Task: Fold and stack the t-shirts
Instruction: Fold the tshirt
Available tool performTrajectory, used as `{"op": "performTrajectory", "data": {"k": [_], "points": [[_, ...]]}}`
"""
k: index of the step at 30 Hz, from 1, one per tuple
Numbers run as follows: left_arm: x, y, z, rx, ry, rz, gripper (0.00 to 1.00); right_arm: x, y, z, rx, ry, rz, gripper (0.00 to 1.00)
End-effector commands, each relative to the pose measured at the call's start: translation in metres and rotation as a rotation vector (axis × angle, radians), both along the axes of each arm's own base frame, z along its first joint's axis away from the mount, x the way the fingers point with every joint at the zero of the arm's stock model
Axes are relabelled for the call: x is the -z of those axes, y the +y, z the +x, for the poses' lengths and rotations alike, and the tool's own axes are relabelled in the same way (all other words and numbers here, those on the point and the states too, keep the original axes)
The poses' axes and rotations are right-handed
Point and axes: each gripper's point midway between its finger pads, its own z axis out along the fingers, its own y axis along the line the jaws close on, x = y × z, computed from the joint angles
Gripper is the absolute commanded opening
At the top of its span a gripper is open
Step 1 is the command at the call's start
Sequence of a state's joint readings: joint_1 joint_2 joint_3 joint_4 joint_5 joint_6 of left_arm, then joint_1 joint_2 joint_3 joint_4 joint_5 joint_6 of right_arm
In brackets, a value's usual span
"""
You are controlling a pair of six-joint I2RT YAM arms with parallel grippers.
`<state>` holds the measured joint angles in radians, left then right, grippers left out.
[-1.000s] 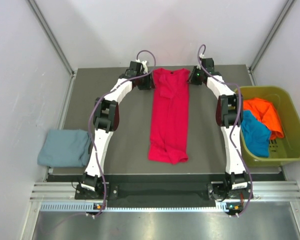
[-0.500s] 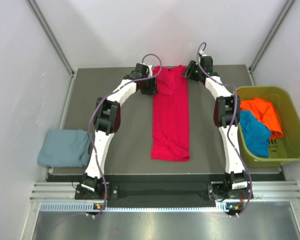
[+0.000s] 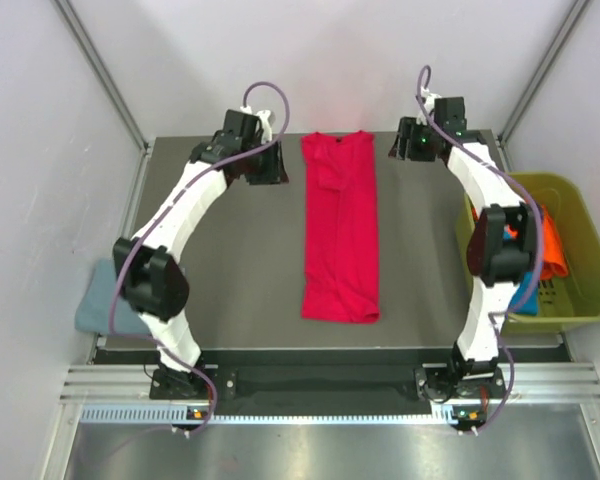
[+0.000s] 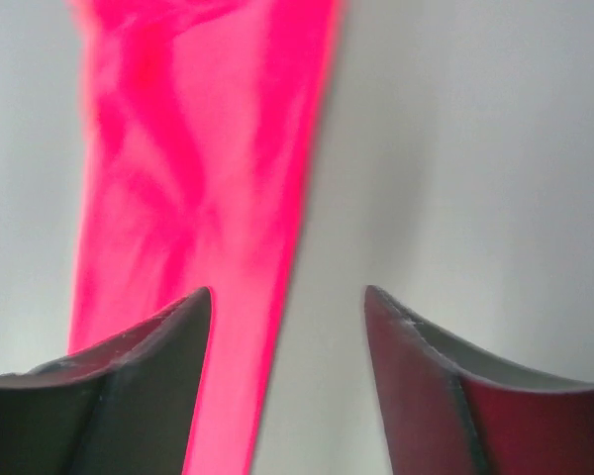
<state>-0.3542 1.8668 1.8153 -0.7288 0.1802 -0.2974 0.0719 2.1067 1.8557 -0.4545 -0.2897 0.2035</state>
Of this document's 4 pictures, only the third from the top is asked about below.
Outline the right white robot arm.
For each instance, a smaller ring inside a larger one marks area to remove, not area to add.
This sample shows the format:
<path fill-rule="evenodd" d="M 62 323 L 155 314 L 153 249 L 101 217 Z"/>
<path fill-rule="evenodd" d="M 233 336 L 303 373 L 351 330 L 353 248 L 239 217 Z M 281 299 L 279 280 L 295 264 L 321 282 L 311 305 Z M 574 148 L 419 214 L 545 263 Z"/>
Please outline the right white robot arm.
<path fill-rule="evenodd" d="M 535 207 L 514 191 L 492 160 L 481 133 L 468 129 L 463 98 L 423 91 L 416 99 L 420 111 L 400 119 L 390 157 L 442 161 L 477 215 L 466 247 L 473 278 L 467 319 L 445 373 L 427 378 L 422 388 L 467 396 L 496 380 L 499 335 L 537 258 L 540 223 Z"/>

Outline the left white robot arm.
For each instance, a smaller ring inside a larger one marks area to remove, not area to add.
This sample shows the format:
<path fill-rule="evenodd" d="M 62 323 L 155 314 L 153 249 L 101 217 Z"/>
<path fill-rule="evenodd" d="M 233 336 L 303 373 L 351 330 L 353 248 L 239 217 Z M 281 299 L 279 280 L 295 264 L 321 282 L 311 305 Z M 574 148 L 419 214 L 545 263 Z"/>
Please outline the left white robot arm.
<path fill-rule="evenodd" d="M 117 294 L 148 327 L 159 352 L 152 399 L 196 399 L 212 392 L 185 314 L 190 286 L 180 258 L 203 216 L 233 181 L 287 182 L 273 123 L 269 110 L 228 110 L 222 128 L 192 149 L 180 179 L 152 219 L 113 246 Z"/>

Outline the magenta t shirt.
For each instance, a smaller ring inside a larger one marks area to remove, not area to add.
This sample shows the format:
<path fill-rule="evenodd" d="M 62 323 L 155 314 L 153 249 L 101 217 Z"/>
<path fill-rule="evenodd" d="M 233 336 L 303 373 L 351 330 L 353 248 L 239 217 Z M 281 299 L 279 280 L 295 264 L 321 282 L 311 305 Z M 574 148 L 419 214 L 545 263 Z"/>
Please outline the magenta t shirt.
<path fill-rule="evenodd" d="M 305 162 L 306 319 L 373 324 L 380 319 L 375 137 L 313 133 Z"/>

